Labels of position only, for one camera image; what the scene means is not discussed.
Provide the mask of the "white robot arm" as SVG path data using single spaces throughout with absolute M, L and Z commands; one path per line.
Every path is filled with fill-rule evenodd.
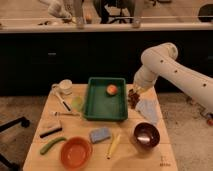
M 142 93 L 152 88 L 159 76 L 182 90 L 213 113 L 213 78 L 179 64 L 178 49 L 173 43 L 163 43 L 142 52 L 142 66 L 134 75 L 133 90 Z

